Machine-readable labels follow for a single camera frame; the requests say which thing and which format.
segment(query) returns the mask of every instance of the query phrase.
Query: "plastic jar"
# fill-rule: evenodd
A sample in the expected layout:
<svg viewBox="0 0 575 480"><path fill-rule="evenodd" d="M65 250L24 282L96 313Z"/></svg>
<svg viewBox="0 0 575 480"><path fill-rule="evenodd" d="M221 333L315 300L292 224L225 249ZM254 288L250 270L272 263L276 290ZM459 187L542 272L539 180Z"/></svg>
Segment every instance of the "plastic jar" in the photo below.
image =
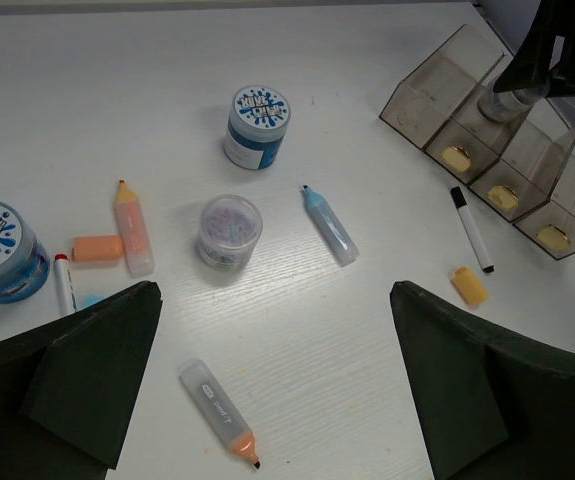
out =
<svg viewBox="0 0 575 480"><path fill-rule="evenodd" d="M263 219L249 200L237 195L213 198L200 215L198 253L212 268L242 268L262 231Z"/></svg>
<svg viewBox="0 0 575 480"><path fill-rule="evenodd" d="M289 103L269 87L241 88L231 103L225 153L239 167L250 170L274 163L291 118Z"/></svg>
<svg viewBox="0 0 575 480"><path fill-rule="evenodd" d="M0 303L33 295L48 276L44 247L18 212L0 202Z"/></svg>

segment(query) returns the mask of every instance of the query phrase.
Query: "yellow round object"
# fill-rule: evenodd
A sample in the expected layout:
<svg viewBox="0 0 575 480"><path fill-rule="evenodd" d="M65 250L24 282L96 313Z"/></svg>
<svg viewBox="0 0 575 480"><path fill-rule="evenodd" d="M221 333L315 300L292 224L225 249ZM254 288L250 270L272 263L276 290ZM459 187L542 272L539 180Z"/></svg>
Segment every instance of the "yellow round object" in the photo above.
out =
<svg viewBox="0 0 575 480"><path fill-rule="evenodd" d="M547 225L541 228L538 230L536 236L545 246L555 252L562 252L571 246L571 240L567 236L567 233L555 225Z"/></svg>
<svg viewBox="0 0 575 480"><path fill-rule="evenodd" d="M494 185L491 187L487 192L487 198L505 212L511 212L520 204L516 192L504 185Z"/></svg>
<svg viewBox="0 0 575 480"><path fill-rule="evenodd" d="M471 167L471 158L464 148L447 147L443 150L443 160L457 173L464 173Z"/></svg>

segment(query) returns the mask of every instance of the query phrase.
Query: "black marker cap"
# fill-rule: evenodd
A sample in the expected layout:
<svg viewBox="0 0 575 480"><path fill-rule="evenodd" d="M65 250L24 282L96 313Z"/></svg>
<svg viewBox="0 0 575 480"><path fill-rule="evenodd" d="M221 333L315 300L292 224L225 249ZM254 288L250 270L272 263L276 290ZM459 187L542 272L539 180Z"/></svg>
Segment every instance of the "black marker cap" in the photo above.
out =
<svg viewBox="0 0 575 480"><path fill-rule="evenodd" d="M465 196L463 195L463 191L460 189L460 187L452 188L450 193L456 208L464 207L467 205L467 201L465 200Z"/></svg>

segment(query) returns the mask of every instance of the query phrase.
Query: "orange highlighter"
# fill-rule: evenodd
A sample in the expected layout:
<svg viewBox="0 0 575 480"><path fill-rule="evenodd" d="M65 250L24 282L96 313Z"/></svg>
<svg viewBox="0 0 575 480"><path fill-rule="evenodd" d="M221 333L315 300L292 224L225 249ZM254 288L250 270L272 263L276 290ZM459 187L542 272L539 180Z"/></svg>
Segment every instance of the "orange highlighter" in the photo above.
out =
<svg viewBox="0 0 575 480"><path fill-rule="evenodd" d="M180 380L225 448L260 468L251 428L205 362L191 360L180 373Z"/></svg>
<svg viewBox="0 0 575 480"><path fill-rule="evenodd" d="M154 273L154 254L151 251L140 200L124 180L118 184L114 212L129 271L134 277Z"/></svg>

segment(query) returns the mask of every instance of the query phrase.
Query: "white table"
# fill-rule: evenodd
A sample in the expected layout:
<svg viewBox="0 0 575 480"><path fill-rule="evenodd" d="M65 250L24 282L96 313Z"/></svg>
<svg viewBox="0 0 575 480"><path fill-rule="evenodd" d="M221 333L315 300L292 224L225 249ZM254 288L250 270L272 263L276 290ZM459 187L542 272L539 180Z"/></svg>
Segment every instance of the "white table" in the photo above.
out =
<svg viewBox="0 0 575 480"><path fill-rule="evenodd" d="M478 270L449 196L455 180L377 116L470 4L0 17L0 200L51 254L116 230L116 182L140 194L164 307L127 439L109 479L431 476L388 294L409 279L463 306L449 277ZM262 83L293 107L278 160L222 152L229 102ZM361 250L340 269L299 186L323 193ZM240 275L193 242L201 206L234 193L265 229ZM575 352L575 257L556 263L468 195L495 259L478 314ZM76 270L79 297L126 268ZM53 279L0 306L0 340L58 316ZM256 433L253 473L220 447L176 379L203 358Z"/></svg>

